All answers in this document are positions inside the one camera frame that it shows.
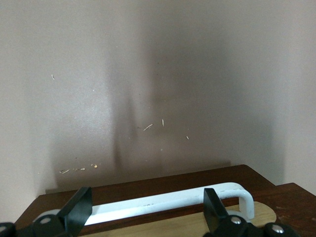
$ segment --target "white handle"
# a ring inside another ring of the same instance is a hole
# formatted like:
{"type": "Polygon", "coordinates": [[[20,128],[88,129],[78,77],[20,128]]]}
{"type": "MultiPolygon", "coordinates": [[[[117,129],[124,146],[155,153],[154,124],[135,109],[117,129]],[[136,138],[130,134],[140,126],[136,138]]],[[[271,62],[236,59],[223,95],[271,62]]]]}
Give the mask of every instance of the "white handle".
{"type": "Polygon", "coordinates": [[[241,213],[248,219],[254,218],[251,194],[240,184],[223,183],[93,206],[92,214],[85,225],[201,204],[205,188],[213,188],[220,199],[238,197],[241,213]]]}

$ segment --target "debris speck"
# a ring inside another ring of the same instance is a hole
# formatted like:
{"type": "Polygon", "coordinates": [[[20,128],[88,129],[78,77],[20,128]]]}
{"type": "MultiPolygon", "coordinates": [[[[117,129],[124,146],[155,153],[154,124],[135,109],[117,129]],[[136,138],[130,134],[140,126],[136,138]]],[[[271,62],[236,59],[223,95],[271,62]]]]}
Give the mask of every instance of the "debris speck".
{"type": "Polygon", "coordinates": [[[149,126],[147,126],[144,131],[147,129],[147,128],[150,128],[151,126],[153,126],[153,124],[150,124],[149,126]]]}
{"type": "Polygon", "coordinates": [[[65,173],[67,173],[68,171],[69,171],[69,169],[67,169],[66,171],[62,172],[62,174],[65,174],[65,173]]]}

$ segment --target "wall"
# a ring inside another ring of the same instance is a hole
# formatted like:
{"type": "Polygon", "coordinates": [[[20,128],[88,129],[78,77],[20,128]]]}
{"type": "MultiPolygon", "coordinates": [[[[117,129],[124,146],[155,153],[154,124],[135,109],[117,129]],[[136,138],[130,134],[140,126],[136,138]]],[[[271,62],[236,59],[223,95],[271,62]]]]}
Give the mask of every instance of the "wall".
{"type": "Polygon", "coordinates": [[[1,3],[0,221],[43,193],[240,163],[316,193],[315,6],[1,3]]]}

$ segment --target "dark wood tabletop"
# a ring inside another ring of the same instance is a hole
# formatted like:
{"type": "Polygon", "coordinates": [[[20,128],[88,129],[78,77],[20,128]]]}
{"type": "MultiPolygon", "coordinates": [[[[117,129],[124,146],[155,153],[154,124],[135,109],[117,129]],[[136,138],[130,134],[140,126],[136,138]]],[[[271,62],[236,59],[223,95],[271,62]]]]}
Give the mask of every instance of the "dark wood tabletop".
{"type": "MultiPolygon", "coordinates": [[[[247,189],[255,201],[271,207],[277,222],[291,225],[302,237],[316,234],[316,196],[296,184],[275,186],[246,165],[174,175],[156,179],[92,188],[93,205],[140,198],[206,185],[236,182],[247,189]]],[[[76,191],[41,195],[35,199],[16,221],[17,229],[29,224],[41,213],[60,209],[76,191]]],[[[225,206],[238,203],[236,198],[223,200],[225,206]]],[[[86,226],[80,235],[103,232],[122,227],[163,220],[202,211],[202,205],[188,206],[159,213],[115,220],[86,226]]]]}

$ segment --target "wooden board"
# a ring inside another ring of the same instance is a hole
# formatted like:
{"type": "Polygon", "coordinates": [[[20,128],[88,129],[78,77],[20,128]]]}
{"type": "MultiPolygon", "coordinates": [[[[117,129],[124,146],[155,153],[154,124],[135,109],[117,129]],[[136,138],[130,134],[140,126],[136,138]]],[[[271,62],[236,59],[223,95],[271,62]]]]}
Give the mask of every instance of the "wooden board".
{"type": "MultiPolygon", "coordinates": [[[[260,202],[255,201],[254,203],[255,218],[252,219],[251,222],[255,226],[261,227],[268,222],[276,221],[276,214],[271,208],[260,202]]],[[[226,207],[226,209],[239,211],[239,206],[230,206],[226,207]]],[[[204,215],[202,212],[199,212],[162,221],[91,234],[86,237],[192,237],[203,236],[206,232],[208,232],[208,227],[204,215]]]]}

